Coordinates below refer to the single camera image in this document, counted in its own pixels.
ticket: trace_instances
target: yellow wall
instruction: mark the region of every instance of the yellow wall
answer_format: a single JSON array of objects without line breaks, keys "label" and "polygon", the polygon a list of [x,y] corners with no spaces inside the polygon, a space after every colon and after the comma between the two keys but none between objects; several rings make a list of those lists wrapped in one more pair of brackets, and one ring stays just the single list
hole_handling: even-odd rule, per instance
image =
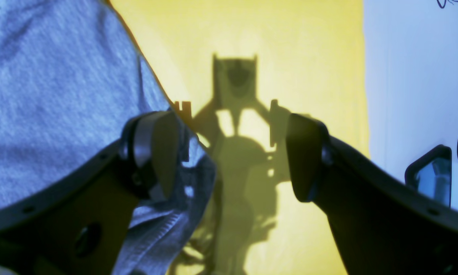
[{"label": "yellow wall", "polygon": [[[213,53],[221,58],[257,55],[258,99],[266,108],[278,99],[293,113],[309,113],[322,120],[330,134],[368,155],[361,0],[114,0],[112,4],[168,97],[191,101],[193,115],[212,96]],[[266,152],[274,150],[269,147],[269,125],[254,113],[246,112],[240,132]],[[232,163],[224,153],[217,158],[226,168]],[[254,165],[246,178],[239,179],[247,185],[243,196],[252,209],[262,207],[258,190],[265,187],[256,174],[265,169]],[[297,202],[289,182],[267,188],[276,191],[276,226],[267,240],[247,244],[247,274],[346,274],[323,212],[314,204]],[[230,209],[229,200],[224,203]],[[223,221],[223,227],[230,225]],[[222,237],[221,242],[230,239]],[[218,258],[224,260],[224,251]],[[197,268],[180,267],[178,274],[193,274]]]}]

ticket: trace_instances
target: mounting hole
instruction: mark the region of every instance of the mounting hole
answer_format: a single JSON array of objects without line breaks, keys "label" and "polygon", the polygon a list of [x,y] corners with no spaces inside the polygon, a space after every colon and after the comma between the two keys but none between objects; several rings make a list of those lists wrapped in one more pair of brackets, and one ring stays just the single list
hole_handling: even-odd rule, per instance
[{"label": "mounting hole", "polygon": [[78,258],[87,256],[98,246],[102,230],[100,224],[92,223],[81,229],[75,242],[75,254]]},{"label": "mounting hole", "polygon": [[28,206],[28,207],[24,207],[22,209],[22,213],[29,214],[31,212],[34,212],[34,210],[35,210],[35,207],[31,205],[31,206]]},{"label": "mounting hole", "polygon": [[429,214],[434,215],[434,216],[439,216],[440,214],[439,211],[437,211],[436,209],[432,209],[432,208],[428,208],[427,212],[429,212]]}]

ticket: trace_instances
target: gray fabric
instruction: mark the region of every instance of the gray fabric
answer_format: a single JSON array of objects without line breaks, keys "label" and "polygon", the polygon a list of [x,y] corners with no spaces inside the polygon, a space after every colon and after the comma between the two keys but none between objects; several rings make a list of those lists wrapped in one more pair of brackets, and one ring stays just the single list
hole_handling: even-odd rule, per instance
[{"label": "gray fabric", "polygon": [[[104,3],[0,0],[0,209],[80,167],[129,118],[168,108]],[[189,140],[175,195],[135,210],[114,274],[164,274],[199,223],[215,165],[191,133]]]}]

